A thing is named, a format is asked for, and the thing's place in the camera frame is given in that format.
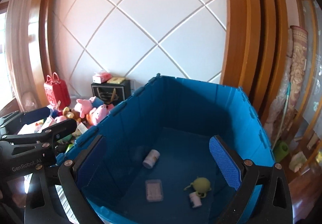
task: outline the red toy suitcase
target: red toy suitcase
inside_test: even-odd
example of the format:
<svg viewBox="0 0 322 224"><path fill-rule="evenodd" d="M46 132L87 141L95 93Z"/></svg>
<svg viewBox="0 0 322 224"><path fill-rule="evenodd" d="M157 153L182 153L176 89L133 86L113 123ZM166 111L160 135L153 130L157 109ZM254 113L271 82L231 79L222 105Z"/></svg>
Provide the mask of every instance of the red toy suitcase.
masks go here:
<svg viewBox="0 0 322 224"><path fill-rule="evenodd" d="M61 80L56 72L53 77L47 75L47 81L44 83L47 99L52 106L56 106L60 101L61 104L58 110L63 110L70 105L70 96L67 85L64 80Z"/></svg>

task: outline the small plastic box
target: small plastic box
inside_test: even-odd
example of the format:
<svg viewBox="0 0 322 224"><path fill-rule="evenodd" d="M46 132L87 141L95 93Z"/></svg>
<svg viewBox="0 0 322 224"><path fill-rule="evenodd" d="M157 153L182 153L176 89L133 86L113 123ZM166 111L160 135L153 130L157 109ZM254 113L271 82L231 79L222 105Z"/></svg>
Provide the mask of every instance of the small plastic box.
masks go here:
<svg viewBox="0 0 322 224"><path fill-rule="evenodd" d="M148 202L163 201L162 182L159 179L145 181Z"/></svg>

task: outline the green toy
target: green toy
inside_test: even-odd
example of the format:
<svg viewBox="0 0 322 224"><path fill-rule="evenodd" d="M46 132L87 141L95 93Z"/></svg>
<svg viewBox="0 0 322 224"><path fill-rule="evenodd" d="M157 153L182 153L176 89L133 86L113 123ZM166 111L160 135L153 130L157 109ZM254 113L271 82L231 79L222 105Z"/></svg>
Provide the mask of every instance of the green toy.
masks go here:
<svg viewBox="0 0 322 224"><path fill-rule="evenodd" d="M200 198L205 198L207 192L211 190L210 181L205 177L197 177L194 182L190 183L190 185L185 187L184 190L187 190L191 186Z"/></svg>

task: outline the stuffed pig toy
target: stuffed pig toy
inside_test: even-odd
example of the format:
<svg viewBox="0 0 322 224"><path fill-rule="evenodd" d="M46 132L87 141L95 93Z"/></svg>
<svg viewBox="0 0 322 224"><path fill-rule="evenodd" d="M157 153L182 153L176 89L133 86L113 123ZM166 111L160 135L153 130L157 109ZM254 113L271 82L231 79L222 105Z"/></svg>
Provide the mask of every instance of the stuffed pig toy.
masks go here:
<svg viewBox="0 0 322 224"><path fill-rule="evenodd" d="M107 108L106 105L101 105L98 108L93 108L88 115L86 115L86 119L89 124L96 126L100 123L103 118L107 116Z"/></svg>
<svg viewBox="0 0 322 224"><path fill-rule="evenodd" d="M79 112L81 118L85 118L86 114L89 114L93 108L98 108L104 104L104 102L97 98L91 97L89 100L77 99L77 104L74 107L74 110Z"/></svg>

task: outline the white can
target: white can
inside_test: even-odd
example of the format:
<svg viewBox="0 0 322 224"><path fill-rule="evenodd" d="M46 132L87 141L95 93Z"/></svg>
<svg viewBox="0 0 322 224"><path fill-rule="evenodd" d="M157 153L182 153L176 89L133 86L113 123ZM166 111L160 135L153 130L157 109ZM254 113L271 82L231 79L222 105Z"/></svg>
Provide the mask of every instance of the white can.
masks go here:
<svg viewBox="0 0 322 224"><path fill-rule="evenodd" d="M147 169L153 168L154 164L156 163L159 157L160 157L160 153L157 150L152 149L144 159L143 166L146 167Z"/></svg>
<svg viewBox="0 0 322 224"><path fill-rule="evenodd" d="M196 192L192 192L189 194L189 198L190 198L190 202L193 208L196 207L201 207L202 203L201 203L201 199L200 197L196 194Z"/></svg>

